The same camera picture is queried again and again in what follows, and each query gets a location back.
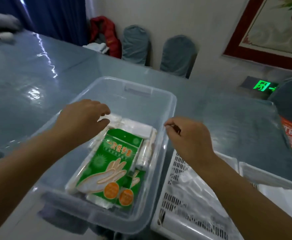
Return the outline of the white plastic crate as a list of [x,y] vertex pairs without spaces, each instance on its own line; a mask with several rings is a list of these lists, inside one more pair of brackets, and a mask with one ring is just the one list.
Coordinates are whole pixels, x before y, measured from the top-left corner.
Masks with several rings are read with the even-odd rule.
[[254,188],[292,217],[292,181],[239,162],[239,173]]

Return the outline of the dark blue curtain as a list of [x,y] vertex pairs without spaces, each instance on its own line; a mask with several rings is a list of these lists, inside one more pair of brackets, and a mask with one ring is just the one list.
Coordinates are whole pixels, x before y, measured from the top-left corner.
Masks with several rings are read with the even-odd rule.
[[78,46],[88,44],[85,0],[0,0],[0,14],[14,16],[29,31]]

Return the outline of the person's left forearm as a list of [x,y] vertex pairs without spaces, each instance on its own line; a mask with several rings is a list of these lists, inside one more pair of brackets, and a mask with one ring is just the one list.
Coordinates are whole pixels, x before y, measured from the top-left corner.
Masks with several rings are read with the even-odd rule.
[[41,175],[67,153],[65,138],[52,130],[0,159],[0,227]]

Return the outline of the green lit exit sign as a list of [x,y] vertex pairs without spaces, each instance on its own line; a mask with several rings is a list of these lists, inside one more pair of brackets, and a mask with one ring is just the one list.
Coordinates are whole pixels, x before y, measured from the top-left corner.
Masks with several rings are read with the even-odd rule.
[[279,83],[276,82],[270,82],[268,80],[259,79],[253,76],[247,76],[239,85],[239,88],[249,92],[254,98],[267,100],[278,86]]

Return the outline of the red framed picture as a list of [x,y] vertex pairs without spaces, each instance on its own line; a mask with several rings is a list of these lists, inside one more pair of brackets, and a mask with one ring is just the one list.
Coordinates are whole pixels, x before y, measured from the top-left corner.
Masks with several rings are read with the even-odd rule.
[[249,0],[223,54],[292,70],[292,0]]

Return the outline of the person's right forearm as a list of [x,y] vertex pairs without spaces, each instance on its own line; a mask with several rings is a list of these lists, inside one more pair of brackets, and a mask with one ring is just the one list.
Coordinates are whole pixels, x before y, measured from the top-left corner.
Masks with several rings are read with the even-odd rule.
[[216,194],[244,240],[292,240],[292,217],[212,154],[187,163]]

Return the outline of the large green glove packet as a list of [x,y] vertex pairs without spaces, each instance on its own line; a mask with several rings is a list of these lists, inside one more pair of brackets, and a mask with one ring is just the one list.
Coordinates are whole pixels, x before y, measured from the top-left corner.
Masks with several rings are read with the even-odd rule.
[[122,129],[109,129],[80,174],[76,190],[115,203],[143,141]]

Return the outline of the person's right hand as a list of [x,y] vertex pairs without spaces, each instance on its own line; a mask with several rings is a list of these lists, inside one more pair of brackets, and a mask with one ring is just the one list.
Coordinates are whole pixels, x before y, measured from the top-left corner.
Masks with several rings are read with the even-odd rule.
[[177,125],[180,128],[180,141],[172,143],[180,157],[194,170],[211,168],[216,162],[211,135],[201,122],[186,117],[172,117],[166,125]]

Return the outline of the pile of white wrapped packets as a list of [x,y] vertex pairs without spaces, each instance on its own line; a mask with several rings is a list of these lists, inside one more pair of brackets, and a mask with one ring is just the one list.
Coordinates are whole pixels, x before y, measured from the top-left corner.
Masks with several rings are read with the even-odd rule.
[[122,129],[126,132],[132,133],[136,136],[139,136],[144,139],[142,146],[139,150],[138,157],[134,160],[132,173],[128,173],[128,176],[132,176],[135,170],[148,171],[149,164],[152,159],[153,148],[155,146],[155,141],[157,137],[157,130],[150,126],[137,121],[130,120],[128,118],[122,118],[116,114],[110,114],[108,116],[101,117],[107,118],[110,120],[109,125],[102,130],[97,136],[95,136],[89,143],[88,149],[90,150],[88,156],[84,159],[80,167],[76,170],[74,175],[65,185],[65,192],[69,195],[82,194],[85,199],[89,202],[92,202],[100,207],[109,209],[116,207],[115,203],[108,202],[101,197],[96,195],[86,195],[80,193],[76,190],[76,183],[79,180],[80,174],[83,172],[85,166],[88,164],[93,154],[96,152],[97,148],[101,144],[102,139],[104,138],[106,132],[109,129]]

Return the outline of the clear plastic storage bin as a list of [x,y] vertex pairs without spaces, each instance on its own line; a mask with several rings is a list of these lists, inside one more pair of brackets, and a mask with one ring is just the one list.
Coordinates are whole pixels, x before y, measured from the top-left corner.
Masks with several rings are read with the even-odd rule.
[[52,165],[34,185],[33,193],[54,209],[86,222],[123,234],[138,234],[152,219],[168,145],[164,122],[174,116],[177,98],[162,89],[104,76],[97,78],[68,103],[82,99],[100,101],[108,105],[112,113],[151,125],[157,130],[150,168],[136,202],[129,210],[119,207],[106,210],[84,199],[81,193],[66,193],[66,183],[91,152],[88,142]]

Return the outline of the blue-grey tablecloth with clear cover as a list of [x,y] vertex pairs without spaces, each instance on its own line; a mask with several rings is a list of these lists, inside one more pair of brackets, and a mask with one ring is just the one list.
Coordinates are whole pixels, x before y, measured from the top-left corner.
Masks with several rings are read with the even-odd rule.
[[0,158],[102,77],[172,92],[175,115],[203,120],[218,152],[292,181],[292,155],[271,102],[101,55],[30,31],[0,41]]

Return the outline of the red jacket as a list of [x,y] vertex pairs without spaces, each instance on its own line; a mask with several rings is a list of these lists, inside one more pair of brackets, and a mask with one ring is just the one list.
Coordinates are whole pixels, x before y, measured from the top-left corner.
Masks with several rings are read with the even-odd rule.
[[109,48],[109,55],[118,59],[122,57],[122,45],[116,35],[115,24],[105,16],[91,18],[89,43],[93,43],[103,35],[105,44]]

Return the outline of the white perforated plastic basket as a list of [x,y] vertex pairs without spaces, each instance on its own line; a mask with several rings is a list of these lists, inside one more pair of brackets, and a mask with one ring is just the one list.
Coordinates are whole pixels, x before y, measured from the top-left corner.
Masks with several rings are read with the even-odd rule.
[[165,178],[165,182],[160,194],[160,199],[156,207],[156,211],[151,223],[151,229],[158,234],[161,234],[162,236],[168,238],[169,240],[183,240],[182,238],[176,236],[175,234],[172,234],[168,230],[166,230],[164,227],[160,226],[159,219],[161,218],[161,214],[165,213],[166,209],[171,209],[172,202],[174,202],[171,199],[171,196],[167,194],[167,185],[168,181],[171,180],[173,176],[179,175],[180,173],[184,172],[186,169],[189,168],[189,165],[180,157],[180,155],[174,150],[171,162],[168,168],[168,172]]

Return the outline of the person's left hand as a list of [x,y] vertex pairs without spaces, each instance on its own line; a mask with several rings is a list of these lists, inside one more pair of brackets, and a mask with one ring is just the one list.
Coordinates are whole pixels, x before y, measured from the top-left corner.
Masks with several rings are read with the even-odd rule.
[[93,134],[94,122],[110,113],[110,108],[99,101],[83,99],[68,104],[60,112],[51,134],[67,151],[71,151],[95,137],[97,134]]

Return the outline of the small green glove packet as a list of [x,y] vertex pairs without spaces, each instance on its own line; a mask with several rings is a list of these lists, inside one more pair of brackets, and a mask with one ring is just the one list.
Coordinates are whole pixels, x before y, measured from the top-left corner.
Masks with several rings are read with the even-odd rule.
[[132,208],[144,182],[145,174],[146,171],[135,170],[132,176],[125,175],[123,177],[115,203],[116,207],[125,210]]

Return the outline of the grey fluffy object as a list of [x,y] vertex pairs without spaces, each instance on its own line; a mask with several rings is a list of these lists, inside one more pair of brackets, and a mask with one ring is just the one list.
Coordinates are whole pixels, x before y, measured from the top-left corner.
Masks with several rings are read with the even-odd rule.
[[0,41],[14,43],[14,34],[23,31],[23,29],[19,19],[10,14],[0,13]]

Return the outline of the white plastic bag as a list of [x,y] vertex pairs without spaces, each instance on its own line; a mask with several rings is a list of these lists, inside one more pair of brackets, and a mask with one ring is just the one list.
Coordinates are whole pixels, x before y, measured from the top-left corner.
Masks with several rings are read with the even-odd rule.
[[168,181],[174,201],[159,219],[160,226],[183,240],[242,240],[213,190],[189,167]]

